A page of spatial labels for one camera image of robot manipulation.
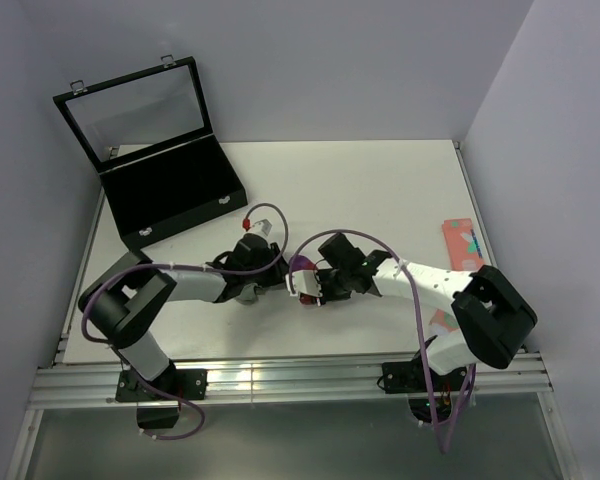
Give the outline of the pink patterned sock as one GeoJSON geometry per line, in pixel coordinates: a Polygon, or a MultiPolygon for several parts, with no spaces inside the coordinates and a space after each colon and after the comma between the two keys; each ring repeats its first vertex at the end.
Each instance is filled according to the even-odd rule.
{"type": "MultiPolygon", "coordinates": [[[[448,254],[446,270],[477,271],[485,264],[477,230],[470,218],[445,220],[441,229],[448,254]]],[[[456,318],[441,310],[434,313],[427,327],[429,337],[442,337],[458,330],[456,318]]]]}

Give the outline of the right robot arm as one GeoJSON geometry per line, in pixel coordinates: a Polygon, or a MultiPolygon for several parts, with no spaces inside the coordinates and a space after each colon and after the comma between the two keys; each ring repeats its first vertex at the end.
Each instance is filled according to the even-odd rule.
{"type": "Polygon", "coordinates": [[[432,390],[447,374],[482,362],[504,370],[538,322],[537,315],[497,268],[453,271],[396,259],[386,250],[364,254],[342,233],[320,247],[329,267],[316,273],[322,303],[356,292],[405,298],[455,318],[458,327],[426,342],[413,365],[415,383],[432,390]]]}

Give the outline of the black display case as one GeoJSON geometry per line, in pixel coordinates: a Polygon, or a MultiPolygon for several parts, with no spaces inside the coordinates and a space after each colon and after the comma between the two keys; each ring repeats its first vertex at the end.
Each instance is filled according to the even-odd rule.
{"type": "Polygon", "coordinates": [[[217,139],[193,57],[100,83],[74,81],[53,102],[97,172],[118,235],[138,250],[247,205],[217,139]]]}

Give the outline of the maroon sock with orange cuff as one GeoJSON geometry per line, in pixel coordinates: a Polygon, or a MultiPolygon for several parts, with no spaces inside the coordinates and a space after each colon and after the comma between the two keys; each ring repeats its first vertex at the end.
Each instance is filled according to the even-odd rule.
{"type": "Polygon", "coordinates": [[[318,277],[317,264],[303,255],[295,257],[289,265],[289,273],[296,270],[315,270],[318,277]]]}

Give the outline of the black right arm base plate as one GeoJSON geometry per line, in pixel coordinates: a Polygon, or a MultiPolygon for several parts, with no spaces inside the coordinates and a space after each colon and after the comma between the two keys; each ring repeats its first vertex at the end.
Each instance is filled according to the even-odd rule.
{"type": "MultiPolygon", "coordinates": [[[[424,369],[420,360],[384,362],[382,374],[377,382],[387,394],[426,393],[424,369]]],[[[431,384],[435,393],[459,391],[468,376],[468,368],[462,367],[446,375],[430,371],[431,384]]]]}

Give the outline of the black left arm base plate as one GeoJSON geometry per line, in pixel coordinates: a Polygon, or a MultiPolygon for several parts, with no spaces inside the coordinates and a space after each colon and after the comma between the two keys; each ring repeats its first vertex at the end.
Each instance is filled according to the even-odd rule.
{"type": "Polygon", "coordinates": [[[123,371],[118,379],[115,400],[119,403],[142,403],[166,400],[156,390],[186,400],[203,400],[207,387],[206,369],[175,369],[164,372],[154,381],[141,381],[143,378],[132,370],[123,371]]]}

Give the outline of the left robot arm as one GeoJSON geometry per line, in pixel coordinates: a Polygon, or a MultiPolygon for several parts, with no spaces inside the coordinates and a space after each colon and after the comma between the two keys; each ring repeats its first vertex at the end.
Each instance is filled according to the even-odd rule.
{"type": "Polygon", "coordinates": [[[163,399],[179,389],[173,361],[150,332],[163,306],[252,303],[283,285],[288,271],[279,246],[262,234],[244,234],[231,251],[194,269],[161,270],[146,254],[129,251],[82,293],[78,308],[139,374],[139,388],[152,399],[163,399]]]}

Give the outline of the aluminium frame rail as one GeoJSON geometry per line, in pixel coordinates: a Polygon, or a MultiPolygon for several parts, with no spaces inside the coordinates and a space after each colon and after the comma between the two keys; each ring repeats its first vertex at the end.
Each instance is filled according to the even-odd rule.
{"type": "MultiPolygon", "coordinates": [[[[405,355],[292,357],[249,361],[185,361],[183,370],[207,371],[202,407],[311,401],[387,398],[376,385],[385,362],[405,355]]],[[[477,395],[545,393],[553,390],[539,353],[519,353],[505,370],[476,367],[477,395]]],[[[121,367],[117,363],[59,365],[36,373],[27,407],[30,410],[135,407],[115,399],[121,367]]]]}

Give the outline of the grey-green ankle sock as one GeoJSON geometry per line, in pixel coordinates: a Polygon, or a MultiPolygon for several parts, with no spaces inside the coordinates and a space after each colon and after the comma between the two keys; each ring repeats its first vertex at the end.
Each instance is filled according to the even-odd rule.
{"type": "Polygon", "coordinates": [[[253,305],[258,302],[262,289],[257,284],[245,285],[234,300],[241,305],[253,305]]]}

